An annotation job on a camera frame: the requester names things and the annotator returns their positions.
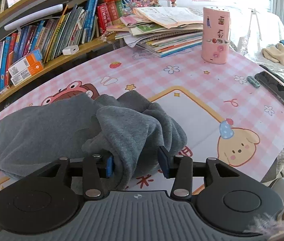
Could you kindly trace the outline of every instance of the gray cloth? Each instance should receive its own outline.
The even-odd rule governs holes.
[[[115,171],[106,189],[123,189],[132,176],[157,165],[157,148],[173,156],[186,134],[161,106],[136,91],[117,100],[85,93],[46,106],[18,110],[0,121],[0,170],[21,178],[63,156],[84,158],[105,149]]]

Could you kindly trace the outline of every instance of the pink cylinder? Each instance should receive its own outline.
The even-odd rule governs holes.
[[[229,53],[230,12],[219,7],[203,8],[202,58],[224,64]]]

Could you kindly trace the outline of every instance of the pink checkered tablecloth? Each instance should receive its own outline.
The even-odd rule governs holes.
[[[137,90],[159,102],[183,127],[188,143],[181,154],[202,162],[209,156],[219,157],[260,181],[284,146],[284,106],[264,87],[256,89],[246,80],[262,70],[232,51],[228,63],[214,65],[201,58],[201,46],[163,58],[124,47],[39,86],[0,112],[0,120],[21,108],[50,104],[74,91],[117,98]],[[221,138],[232,131],[230,139]],[[12,182],[0,172],[0,190]],[[202,183],[201,178],[194,178],[194,190]],[[165,179],[156,170],[132,179],[126,188],[170,191],[172,184],[173,179]]]

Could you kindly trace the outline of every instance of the gray ribbed surface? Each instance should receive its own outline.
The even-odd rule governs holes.
[[[77,217],[65,226],[41,235],[23,236],[0,231],[0,241],[83,240],[264,241],[266,238],[233,237],[220,233],[204,224],[190,204],[174,201],[164,191],[112,191],[103,200],[86,202]]]

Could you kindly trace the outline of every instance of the black phone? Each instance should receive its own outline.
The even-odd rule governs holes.
[[[255,79],[284,105],[284,84],[267,71],[255,75]]]

